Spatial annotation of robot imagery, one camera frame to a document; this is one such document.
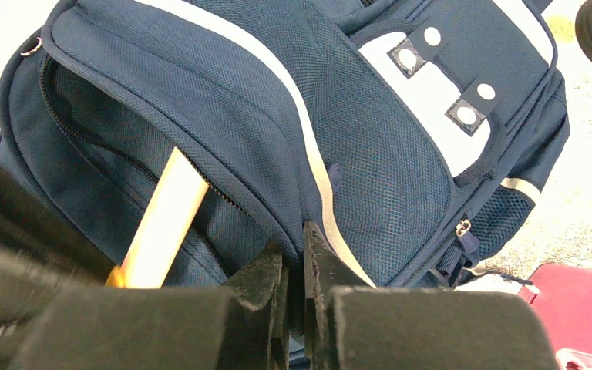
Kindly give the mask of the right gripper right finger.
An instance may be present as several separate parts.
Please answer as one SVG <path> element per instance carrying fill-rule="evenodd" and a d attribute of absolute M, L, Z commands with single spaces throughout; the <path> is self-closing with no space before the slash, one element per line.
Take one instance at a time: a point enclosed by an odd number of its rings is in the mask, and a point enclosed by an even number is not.
<path fill-rule="evenodd" d="M 373 288 L 318 225 L 304 235 L 305 354 L 313 369 L 555 369 L 537 316 L 513 294 Z"/>

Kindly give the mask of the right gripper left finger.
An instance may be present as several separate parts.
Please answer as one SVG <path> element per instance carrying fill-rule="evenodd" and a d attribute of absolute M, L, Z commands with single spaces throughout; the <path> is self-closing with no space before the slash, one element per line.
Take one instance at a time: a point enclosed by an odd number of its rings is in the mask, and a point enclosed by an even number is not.
<path fill-rule="evenodd" d="M 275 244 L 215 288 L 76 288 L 39 316 L 15 369 L 284 369 L 288 273 Z"/>

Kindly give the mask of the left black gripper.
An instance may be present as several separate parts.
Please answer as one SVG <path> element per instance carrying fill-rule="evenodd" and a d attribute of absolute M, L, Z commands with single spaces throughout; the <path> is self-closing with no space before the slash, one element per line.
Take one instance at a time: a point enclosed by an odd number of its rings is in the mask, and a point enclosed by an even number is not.
<path fill-rule="evenodd" d="M 0 167 L 0 369 L 67 288 L 102 285 L 113 262 Z"/>

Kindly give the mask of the orange pink highlighter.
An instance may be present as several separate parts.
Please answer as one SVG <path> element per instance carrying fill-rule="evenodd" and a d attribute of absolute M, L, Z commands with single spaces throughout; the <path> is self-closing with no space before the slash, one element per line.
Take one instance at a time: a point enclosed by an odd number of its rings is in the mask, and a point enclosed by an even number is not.
<path fill-rule="evenodd" d="M 208 184 L 178 148 L 173 148 L 122 264 L 105 285 L 159 288 L 206 195 Z"/>

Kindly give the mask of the navy blue student backpack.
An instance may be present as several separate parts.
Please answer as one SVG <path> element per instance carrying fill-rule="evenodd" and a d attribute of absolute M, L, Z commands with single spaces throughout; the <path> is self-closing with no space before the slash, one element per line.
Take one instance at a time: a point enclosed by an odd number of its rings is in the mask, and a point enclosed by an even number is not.
<path fill-rule="evenodd" d="M 60 1 L 0 80 L 0 167 L 122 264 L 173 148 L 206 195 L 163 285 L 269 244 L 287 369 L 303 227 L 373 288 L 457 291 L 533 209 L 570 127 L 531 1 Z"/>

